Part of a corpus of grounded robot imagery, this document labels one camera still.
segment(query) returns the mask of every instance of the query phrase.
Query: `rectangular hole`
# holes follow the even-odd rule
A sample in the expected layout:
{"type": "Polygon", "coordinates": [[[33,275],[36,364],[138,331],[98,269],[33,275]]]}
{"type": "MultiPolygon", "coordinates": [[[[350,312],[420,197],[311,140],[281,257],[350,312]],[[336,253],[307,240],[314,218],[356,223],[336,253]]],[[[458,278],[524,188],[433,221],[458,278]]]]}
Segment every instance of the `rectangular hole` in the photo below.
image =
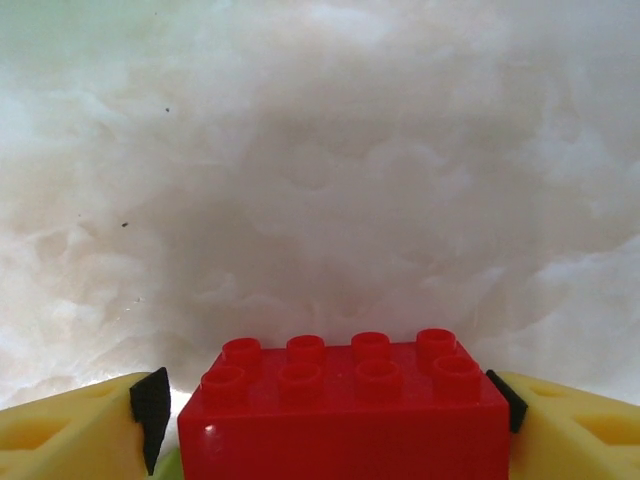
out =
{"type": "Polygon", "coordinates": [[[96,384],[83,389],[82,396],[85,398],[102,398],[102,397],[106,397],[114,390],[115,390],[114,385],[96,384]]]}
{"type": "Polygon", "coordinates": [[[552,398],[566,397],[564,392],[560,392],[558,390],[554,390],[552,387],[535,386],[535,387],[529,387],[529,389],[533,393],[535,393],[536,395],[539,395],[541,397],[552,397],[552,398]]]}
{"type": "Polygon", "coordinates": [[[35,450],[60,432],[69,420],[25,418],[0,430],[0,450],[35,450]]]}
{"type": "Polygon", "coordinates": [[[640,445],[640,425],[627,417],[584,415],[574,417],[574,420],[607,445],[640,445]]]}

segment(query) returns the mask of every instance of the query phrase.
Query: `red lego brick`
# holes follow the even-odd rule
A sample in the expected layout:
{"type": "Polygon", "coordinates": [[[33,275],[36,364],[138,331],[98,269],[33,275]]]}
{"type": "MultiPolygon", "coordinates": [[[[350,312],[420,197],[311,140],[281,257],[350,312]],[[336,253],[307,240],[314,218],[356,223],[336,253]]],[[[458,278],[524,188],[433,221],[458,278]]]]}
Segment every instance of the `red lego brick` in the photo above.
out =
{"type": "Polygon", "coordinates": [[[508,479],[508,404],[441,329],[233,340],[178,430],[186,480],[508,479]]]}

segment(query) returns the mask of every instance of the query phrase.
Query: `green plastic piece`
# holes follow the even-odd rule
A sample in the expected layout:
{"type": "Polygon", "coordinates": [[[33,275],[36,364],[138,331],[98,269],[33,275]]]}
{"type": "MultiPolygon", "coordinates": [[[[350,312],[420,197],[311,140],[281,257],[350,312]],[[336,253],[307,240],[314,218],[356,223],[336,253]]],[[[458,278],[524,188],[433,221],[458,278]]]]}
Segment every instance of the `green plastic piece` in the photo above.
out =
{"type": "Polygon", "coordinates": [[[154,474],[147,478],[154,480],[184,480],[180,449],[176,448],[166,454],[160,462],[158,462],[154,474]]]}

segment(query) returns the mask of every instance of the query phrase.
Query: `toy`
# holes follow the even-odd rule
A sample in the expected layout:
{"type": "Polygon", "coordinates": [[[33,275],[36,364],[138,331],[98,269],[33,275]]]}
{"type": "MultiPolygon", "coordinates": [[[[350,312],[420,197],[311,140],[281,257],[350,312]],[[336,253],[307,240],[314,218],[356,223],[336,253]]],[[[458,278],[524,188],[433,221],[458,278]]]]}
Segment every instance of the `toy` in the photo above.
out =
{"type": "Polygon", "coordinates": [[[506,480],[509,405],[453,333],[223,347],[178,417],[187,480],[506,480]]]}
{"type": "Polygon", "coordinates": [[[2,480],[141,480],[169,420],[166,369],[0,412],[2,480]]]}
{"type": "Polygon", "coordinates": [[[175,448],[166,454],[164,458],[158,462],[154,474],[148,478],[150,480],[184,480],[182,460],[180,460],[180,449],[175,448]]]}
{"type": "Polygon", "coordinates": [[[498,376],[527,404],[513,436],[513,480],[640,478],[640,407],[518,375],[498,376]]]}

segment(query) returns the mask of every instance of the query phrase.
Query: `white fabric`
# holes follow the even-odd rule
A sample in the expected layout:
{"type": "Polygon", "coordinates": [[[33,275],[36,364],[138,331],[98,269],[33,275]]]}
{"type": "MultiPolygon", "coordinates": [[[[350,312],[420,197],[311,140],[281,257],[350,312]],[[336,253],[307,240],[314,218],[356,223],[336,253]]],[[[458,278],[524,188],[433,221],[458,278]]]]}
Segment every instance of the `white fabric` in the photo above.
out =
{"type": "Polygon", "coordinates": [[[640,403],[639,21],[0,0],[0,407],[166,365],[177,413],[232,337],[432,325],[640,403]]]}

